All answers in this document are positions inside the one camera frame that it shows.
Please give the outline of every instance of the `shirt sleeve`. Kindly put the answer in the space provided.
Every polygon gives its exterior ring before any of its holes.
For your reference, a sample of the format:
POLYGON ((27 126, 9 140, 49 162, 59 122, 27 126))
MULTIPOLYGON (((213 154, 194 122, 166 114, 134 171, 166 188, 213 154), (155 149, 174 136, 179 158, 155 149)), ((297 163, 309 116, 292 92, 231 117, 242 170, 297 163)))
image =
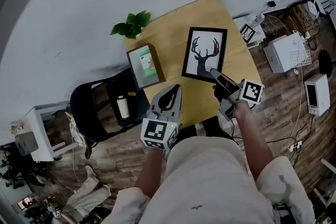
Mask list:
POLYGON ((271 161, 260 173, 256 185, 272 203, 284 203, 296 208, 301 223, 314 223, 312 203, 287 157, 281 156, 271 161))
POLYGON ((118 192, 112 212, 103 224, 137 224, 149 201, 140 188, 123 189, 118 192))

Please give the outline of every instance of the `deer head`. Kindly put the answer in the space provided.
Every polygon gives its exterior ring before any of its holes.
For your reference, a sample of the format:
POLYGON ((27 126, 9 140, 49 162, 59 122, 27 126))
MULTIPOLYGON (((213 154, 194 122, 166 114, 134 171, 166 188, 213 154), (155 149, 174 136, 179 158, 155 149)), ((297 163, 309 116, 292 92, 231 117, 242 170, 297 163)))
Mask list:
POLYGON ((208 49, 206 49, 206 55, 204 57, 201 56, 201 50, 199 52, 196 51, 196 47, 198 46, 197 42, 200 37, 197 37, 193 40, 191 45, 191 51, 195 53, 195 59, 198 61, 197 66, 197 75, 204 76, 208 72, 205 70, 205 62, 209 57, 215 57, 219 54, 219 43, 216 38, 214 38, 214 52, 208 55, 208 49))

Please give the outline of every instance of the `beige pants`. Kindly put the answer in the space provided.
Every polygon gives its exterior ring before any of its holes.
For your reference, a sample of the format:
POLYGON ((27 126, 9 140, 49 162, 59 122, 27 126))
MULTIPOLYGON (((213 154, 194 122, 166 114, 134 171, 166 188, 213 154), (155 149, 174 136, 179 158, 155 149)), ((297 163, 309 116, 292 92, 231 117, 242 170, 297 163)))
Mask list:
POLYGON ((88 176, 77 192, 68 199, 64 207, 64 213, 79 222, 97 205, 105 201, 111 195, 107 188, 102 187, 92 192, 98 183, 97 178, 88 176))

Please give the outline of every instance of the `white t-shirt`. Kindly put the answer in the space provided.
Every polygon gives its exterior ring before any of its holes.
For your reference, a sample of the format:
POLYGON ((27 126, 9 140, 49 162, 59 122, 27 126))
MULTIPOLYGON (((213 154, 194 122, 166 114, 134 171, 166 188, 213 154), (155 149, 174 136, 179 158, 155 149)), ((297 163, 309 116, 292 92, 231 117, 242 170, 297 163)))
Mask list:
POLYGON ((255 182, 232 140, 191 137, 172 149, 152 199, 139 188, 121 190, 103 223, 274 223, 272 203, 286 195, 300 223, 314 223, 312 204, 286 157, 270 162, 255 182))

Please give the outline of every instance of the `person lying on floor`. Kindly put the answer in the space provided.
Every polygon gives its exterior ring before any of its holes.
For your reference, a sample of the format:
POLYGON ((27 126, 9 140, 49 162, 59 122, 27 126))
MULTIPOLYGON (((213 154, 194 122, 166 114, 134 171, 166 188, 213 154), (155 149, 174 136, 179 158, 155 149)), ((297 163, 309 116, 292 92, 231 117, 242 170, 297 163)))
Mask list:
POLYGON ((314 223, 288 158, 273 157, 246 101, 236 103, 234 117, 253 178, 214 117, 203 122, 207 136, 195 136, 195 126, 180 131, 162 185, 162 151, 150 149, 135 186, 118 192, 103 224, 314 223))
POLYGON ((76 193, 68 199, 62 210, 61 218, 53 218, 51 224, 79 223, 97 205, 111 196, 111 190, 108 185, 103 185, 101 188, 93 191, 98 185, 99 180, 91 166, 87 165, 85 168, 87 171, 87 179, 76 193))

